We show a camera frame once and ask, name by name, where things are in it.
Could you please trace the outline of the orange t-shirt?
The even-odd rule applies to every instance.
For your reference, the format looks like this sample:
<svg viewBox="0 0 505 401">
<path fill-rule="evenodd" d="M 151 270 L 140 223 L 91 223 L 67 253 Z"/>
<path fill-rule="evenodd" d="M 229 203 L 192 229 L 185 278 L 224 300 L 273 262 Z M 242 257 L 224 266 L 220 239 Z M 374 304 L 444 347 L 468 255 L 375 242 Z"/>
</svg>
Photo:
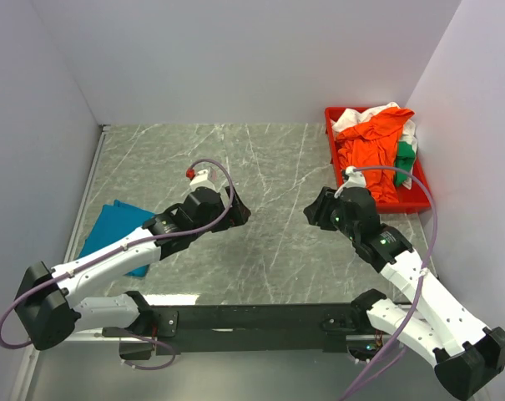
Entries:
<svg viewBox="0 0 505 401">
<path fill-rule="evenodd" d="M 405 125 L 414 114 L 394 102 L 361 113 L 346 109 L 332 125 L 340 167 L 392 167 Z"/>
</svg>

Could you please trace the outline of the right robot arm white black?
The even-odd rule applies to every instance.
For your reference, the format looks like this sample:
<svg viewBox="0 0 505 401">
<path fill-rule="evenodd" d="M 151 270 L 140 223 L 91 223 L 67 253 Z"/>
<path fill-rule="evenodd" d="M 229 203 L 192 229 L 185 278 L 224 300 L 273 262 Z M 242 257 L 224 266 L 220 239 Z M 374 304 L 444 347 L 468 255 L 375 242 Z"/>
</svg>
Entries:
<svg viewBox="0 0 505 401">
<path fill-rule="evenodd" d="M 377 291 L 360 295 L 352 326 L 395 335 L 423 357 L 439 383 L 458 400 L 469 400 L 505 367 L 505 331 L 472 315 L 423 265 L 413 245 L 381 222 L 368 189 L 324 187 L 303 210 L 308 223 L 339 231 L 356 254 L 392 283 L 419 313 L 413 317 Z"/>
</svg>

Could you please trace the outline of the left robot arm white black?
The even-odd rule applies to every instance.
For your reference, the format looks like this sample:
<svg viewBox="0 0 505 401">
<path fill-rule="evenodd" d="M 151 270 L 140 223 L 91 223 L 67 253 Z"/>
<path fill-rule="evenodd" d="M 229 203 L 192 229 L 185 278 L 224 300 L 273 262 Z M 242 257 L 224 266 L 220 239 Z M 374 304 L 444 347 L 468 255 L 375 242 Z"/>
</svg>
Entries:
<svg viewBox="0 0 505 401">
<path fill-rule="evenodd" d="M 125 329 L 136 338 L 145 334 L 157 319 L 143 296 L 94 293 L 127 272 L 187 249 L 205 232 L 243 226 L 251 212 L 233 187 L 225 190 L 227 204 L 220 193 L 201 186 L 109 246 L 51 268 L 41 261 L 32 264 L 9 308 L 26 330 L 29 344 L 43 351 L 74 332 L 99 327 Z"/>
</svg>

